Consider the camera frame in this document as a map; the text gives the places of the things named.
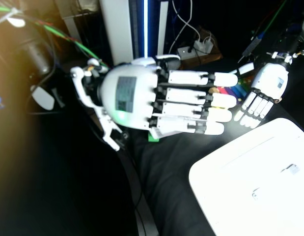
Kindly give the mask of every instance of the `back of robotic hand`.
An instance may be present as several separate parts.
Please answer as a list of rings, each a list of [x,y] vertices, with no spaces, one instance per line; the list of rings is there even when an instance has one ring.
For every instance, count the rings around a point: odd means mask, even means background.
[[[268,58],[254,77],[250,93],[234,116],[234,120],[240,122],[240,125],[256,128],[271,108],[281,101],[293,60],[304,56],[301,48],[304,42],[304,23],[301,32],[284,35],[278,41],[284,47],[278,46],[273,53],[267,53]]]
[[[219,135],[221,122],[232,119],[228,108],[237,99],[211,93],[213,87],[231,87],[238,78],[231,73],[180,71],[180,58],[164,55],[138,59],[117,66],[98,83],[98,102],[87,95],[83,84],[89,69],[72,68],[71,74],[82,103],[94,108],[103,127],[104,140],[112,130],[122,134],[117,124],[148,130],[154,139],[180,132]],[[111,145],[115,150],[118,145]]]

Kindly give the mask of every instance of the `electrical outlet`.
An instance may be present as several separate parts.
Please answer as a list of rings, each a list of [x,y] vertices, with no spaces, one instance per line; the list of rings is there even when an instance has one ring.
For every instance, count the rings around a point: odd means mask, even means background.
[[[178,48],[178,54],[181,60],[187,60],[197,57],[195,50],[192,48],[191,52],[188,52],[190,47]]]

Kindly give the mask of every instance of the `vertical white light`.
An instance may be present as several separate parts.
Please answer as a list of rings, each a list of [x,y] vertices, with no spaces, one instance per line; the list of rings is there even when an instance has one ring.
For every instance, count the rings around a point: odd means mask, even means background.
[[[148,0],[144,0],[144,57],[148,57]]]

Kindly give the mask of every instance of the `white robotic hand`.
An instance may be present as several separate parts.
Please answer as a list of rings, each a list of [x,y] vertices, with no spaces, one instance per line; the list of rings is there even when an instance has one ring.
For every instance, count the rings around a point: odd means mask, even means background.
[[[252,91],[234,117],[240,125],[256,128],[285,92],[288,72],[283,65],[268,63],[257,73]]]
[[[71,69],[82,103],[94,108],[103,127],[104,140],[115,150],[118,144],[110,137],[117,124],[148,130],[154,139],[180,132],[219,135],[224,131],[234,107],[234,96],[209,93],[211,87],[231,87],[238,78],[230,73],[179,71],[180,58],[165,55],[137,59],[109,71],[99,87],[101,105],[95,105],[83,88],[89,74],[79,67]]]

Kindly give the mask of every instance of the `green wire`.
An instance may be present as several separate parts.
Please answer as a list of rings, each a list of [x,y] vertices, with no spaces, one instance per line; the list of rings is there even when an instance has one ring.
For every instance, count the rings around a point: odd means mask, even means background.
[[[9,12],[9,11],[11,11],[10,8],[4,7],[4,6],[0,6],[0,12]],[[47,26],[47,25],[43,25],[43,27],[45,27],[46,30],[48,30],[49,32],[53,33],[54,35],[57,35],[57,36],[59,36],[59,37],[61,37],[61,38],[64,38],[64,39],[68,40],[67,37],[66,37],[64,34],[62,34],[62,33],[60,33],[59,31],[57,31],[54,27],[50,27],[50,26]],[[87,52],[89,55],[91,55],[91,56],[94,57],[95,59],[100,60],[98,56],[96,56],[91,50],[89,50],[89,49],[88,49],[87,47],[85,47],[83,44],[81,44],[81,43],[79,43],[79,42],[77,42],[77,41],[73,41],[73,42],[74,42],[81,50]],[[105,63],[103,63],[103,62],[100,62],[100,64],[103,65],[103,66],[108,67],[108,66],[107,66]]]
[[[275,13],[274,17],[271,19],[271,21],[269,22],[268,26],[266,26],[265,30],[263,31],[263,33],[265,33],[269,27],[272,25],[272,23],[274,22],[275,18],[278,16],[279,12],[282,10],[282,8],[284,7],[285,3],[287,2],[287,0],[285,0],[281,6],[279,7],[279,9],[277,10],[277,12]]]

